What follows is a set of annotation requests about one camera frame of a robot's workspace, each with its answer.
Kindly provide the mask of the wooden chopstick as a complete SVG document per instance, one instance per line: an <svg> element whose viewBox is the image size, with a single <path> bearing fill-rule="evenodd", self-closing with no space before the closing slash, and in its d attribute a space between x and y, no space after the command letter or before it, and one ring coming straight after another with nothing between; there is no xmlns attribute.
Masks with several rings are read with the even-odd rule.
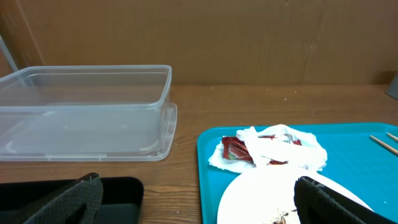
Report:
<svg viewBox="0 0 398 224"><path fill-rule="evenodd" d="M383 148L387 149L389 152L393 153L395 156L398 156L398 150L393 148L392 146L384 143L383 141L381 141L380 139L374 137L373 135L369 136L374 142L376 142L377 144L379 144L380 146L382 146Z"/></svg>
<svg viewBox="0 0 398 224"><path fill-rule="evenodd" d="M393 139L395 142L398 142L398 137L391 134L391 133L386 133L391 139Z"/></svg>

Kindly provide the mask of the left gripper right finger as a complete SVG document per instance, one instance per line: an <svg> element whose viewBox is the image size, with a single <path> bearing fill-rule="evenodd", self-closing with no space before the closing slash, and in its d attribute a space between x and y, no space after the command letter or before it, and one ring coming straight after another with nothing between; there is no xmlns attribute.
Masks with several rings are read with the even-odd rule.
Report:
<svg viewBox="0 0 398 224"><path fill-rule="evenodd" d="M396 224L307 176L295 182L294 204L301 224Z"/></svg>

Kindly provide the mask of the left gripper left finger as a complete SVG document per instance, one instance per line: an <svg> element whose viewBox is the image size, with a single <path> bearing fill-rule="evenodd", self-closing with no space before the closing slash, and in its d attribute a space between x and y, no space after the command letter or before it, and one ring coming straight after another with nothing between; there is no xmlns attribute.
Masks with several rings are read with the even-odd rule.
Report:
<svg viewBox="0 0 398 224"><path fill-rule="evenodd" d="M93 223L103 198L100 176L1 185L1 223Z"/></svg>

